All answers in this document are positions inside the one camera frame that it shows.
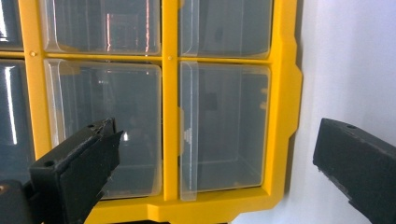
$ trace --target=black plastic part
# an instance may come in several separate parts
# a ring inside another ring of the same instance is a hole
[[[32,224],[28,203],[18,181],[0,181],[0,223]]]
[[[35,223],[83,223],[120,163],[122,132],[113,119],[95,122],[64,140],[30,167]]]
[[[396,147],[344,122],[323,119],[314,164],[374,224],[396,224]]]

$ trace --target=transparent drawer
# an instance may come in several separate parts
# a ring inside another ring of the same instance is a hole
[[[160,0],[41,0],[46,51],[160,53]]]
[[[0,60],[0,180],[29,179],[35,160],[24,61]]]
[[[0,0],[0,50],[22,50],[18,0]]]
[[[262,183],[269,71],[181,63],[180,198]]]
[[[265,57],[272,0],[184,0],[179,10],[181,56]]]
[[[120,165],[105,198],[156,195],[162,187],[161,69],[157,65],[46,60],[54,146],[87,124],[115,118]]]

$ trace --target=yellow plastic organizer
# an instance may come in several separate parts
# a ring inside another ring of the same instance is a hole
[[[49,152],[52,146],[45,61],[64,59],[153,63],[161,67],[162,189],[159,195],[155,196],[101,201],[93,208],[87,223],[121,223],[147,219],[178,224],[223,223],[232,221],[240,213],[271,209],[283,197],[288,148],[290,138],[297,129],[302,87],[302,74],[295,64],[294,26],[297,0],[273,0],[270,50],[268,54],[254,57],[201,57],[201,54],[179,54],[178,12],[186,2],[187,0],[162,0],[160,49],[155,49],[150,55],[130,55],[118,54],[116,51],[111,54],[74,53],[73,50],[46,52],[43,47],[39,0],[19,0],[23,53],[0,51],[0,55],[3,58],[25,60],[37,159]],[[179,137],[181,117],[177,78],[180,63],[242,64],[268,68],[268,105],[265,106],[265,144],[262,149],[264,166],[260,186],[198,191],[192,200],[180,199],[178,157],[182,151]]]

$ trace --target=yellow frame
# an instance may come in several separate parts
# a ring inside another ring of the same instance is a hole
[[[51,149],[45,58],[150,61],[163,67],[163,192],[147,198],[101,201],[87,223],[115,223],[150,219],[171,223],[220,223],[240,213],[273,208],[283,197],[290,137],[295,133],[302,74],[295,65],[294,26],[297,0],[274,0],[270,54],[262,59],[183,58],[177,56],[177,0],[162,0],[162,56],[46,53],[41,42],[39,0],[19,0],[24,52],[0,51],[3,58],[25,59],[35,156]],[[261,187],[198,193],[194,202],[178,198],[177,65],[180,61],[266,65],[271,92],[264,181]]]

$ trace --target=white wall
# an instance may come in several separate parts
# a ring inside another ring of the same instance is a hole
[[[233,224],[370,223],[312,164],[320,119],[351,123],[396,146],[396,1],[301,4],[304,86],[290,191],[275,209]]]

